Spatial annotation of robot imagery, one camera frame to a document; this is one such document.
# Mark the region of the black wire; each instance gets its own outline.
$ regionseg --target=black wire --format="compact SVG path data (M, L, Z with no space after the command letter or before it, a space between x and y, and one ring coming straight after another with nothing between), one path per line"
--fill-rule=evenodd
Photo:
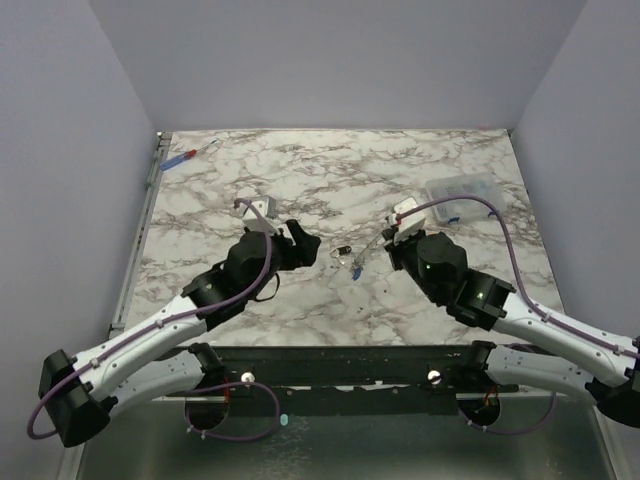
M260 302L266 302L267 300L272 300L276 296L276 293L278 293L278 290L280 290L280 275L278 275L278 272L276 272L276 291L273 292L273 295L271 295L270 297L256 298L254 302L260 303Z

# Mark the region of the white marble surface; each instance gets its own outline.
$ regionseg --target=white marble surface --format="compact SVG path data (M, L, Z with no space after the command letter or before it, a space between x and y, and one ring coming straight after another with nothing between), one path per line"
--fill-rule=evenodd
M218 345L392 345L469 343L507 337L469 329L429 303L384 251L353 282L329 256L359 252L398 201L423 198L427 180L492 172L508 205L505 219L529 294L561 309L547 256L505 131L250 130L180 132L170 156L215 145L163 176L128 326L160 309L197 274L226 257L242 234L236 197L270 195L279 218L299 220L322 238L312 268L281 275L269 302L203 338ZM432 223L430 230L438 228ZM469 265L513 281L495 220L445 229L467 249ZM267 286L268 295L272 286Z

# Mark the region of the blue object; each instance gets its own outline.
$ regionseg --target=blue object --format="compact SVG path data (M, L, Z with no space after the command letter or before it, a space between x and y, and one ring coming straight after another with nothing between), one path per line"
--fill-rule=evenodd
M173 158L170 158L166 162L162 162L160 164L160 170L162 170L163 172L166 172L170 168L173 168L176 165L180 165L185 160L187 160L187 155L185 153L182 153L182 154L177 155L177 156L175 156Z

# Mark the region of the robotic arm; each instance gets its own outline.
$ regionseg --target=robotic arm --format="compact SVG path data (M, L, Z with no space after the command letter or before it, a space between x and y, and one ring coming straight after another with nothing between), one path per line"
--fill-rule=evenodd
M485 203L477 197L472 199ZM249 300L256 300L279 271L313 265L320 245L320 239L304 232L295 220L286 222L291 239L276 229L265 218L272 206L269 199L253 204L240 202L247 204L243 216L245 234L231 247L225 261L197 276L161 311L120 336L71 358L58 350L45 359L39 388L41 401L28 425L32 438L58 434L66 447L75 446L95 436L113 416L132 405L176 392L223 385L231 373L236 374L229 368L229 361L238 356L236 352L225 352L225 365L208 344L195 343L188 349L174 347L243 312ZM393 408L404 412L425 408L436 412L440 407L433 406L436 402L427 406L425 395L431 400L453 399L455 406L456 393L530 385L580 398L595 404L613 420L640 427L637 340L584 325L535 303L526 297L521 279L518 295L510 284L469 268L463 248L444 233L424 232L425 216L421 211L433 204L418 206L409 198L394 207L388 218L389 227L383 232L384 248L393 268L406 271L427 298L445 307L455 320L525 339L544 349L544 353L525 353L490 342L473 342L471 347L448 353L442 350L448 347L420 347L419 351L415 347L398 347L411 350L408 356L400 355L393 347L381 347L385 353L336 348L340 352L335 360L328 358L331 349L306 353L292 350L267 355L262 357L267 360L259 362L254 354L248 355L251 360L239 359L241 368L250 368L233 380L252 384L252 372L259 363L260 373L256 375L276 386L278 395L283 395L280 401L289 400L288 395L295 388L310 394L301 395L306 398L302 403L290 404L292 412L296 406L303 409L299 411L308 412L316 399L311 394L322 391L323 411L330 405L339 405L346 414L360 412L363 407L371 409L375 402L367 401L381 398L380 388L394 385L405 387L394 388L393 392L398 394ZM512 252L499 215L498 220ZM384 355L384 361L374 367L380 355ZM345 358L351 360L345 364ZM407 369L408 363L415 368ZM291 373L302 365L313 373ZM441 376L441 372L432 369L427 377L424 367L433 365L443 365L446 373L441 370ZM345 385L362 389L349 387L351 404L345 401L346 397L330 404L329 391L342 392ZM247 399L246 392L234 395L234 402ZM448 400L440 405L440 413L456 411L451 411ZM35 418L42 408L46 408L56 430L35 434Z

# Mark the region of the clear plastic box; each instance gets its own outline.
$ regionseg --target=clear plastic box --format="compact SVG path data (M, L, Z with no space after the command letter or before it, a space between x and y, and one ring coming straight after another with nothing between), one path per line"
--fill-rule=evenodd
M489 172L430 180L425 184L425 189L428 201L467 194L477 195L491 202L498 212L502 212L506 208L500 187ZM431 210L436 222L441 225L487 218L493 215L485 205L473 200L453 200L432 207Z

